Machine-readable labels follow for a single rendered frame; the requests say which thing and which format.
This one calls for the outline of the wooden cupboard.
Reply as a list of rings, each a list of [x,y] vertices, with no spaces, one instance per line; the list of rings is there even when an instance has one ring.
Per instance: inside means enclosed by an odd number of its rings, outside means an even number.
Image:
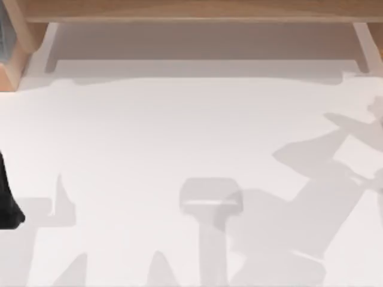
[[[383,0],[27,0],[30,24],[57,24],[59,60],[353,60],[355,26],[383,59]]]

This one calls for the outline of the pale wooden drawer front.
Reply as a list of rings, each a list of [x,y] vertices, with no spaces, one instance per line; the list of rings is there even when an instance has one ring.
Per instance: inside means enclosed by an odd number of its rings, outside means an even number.
[[[45,37],[46,23],[28,20],[33,0],[0,0],[0,92],[16,91],[30,56]]]

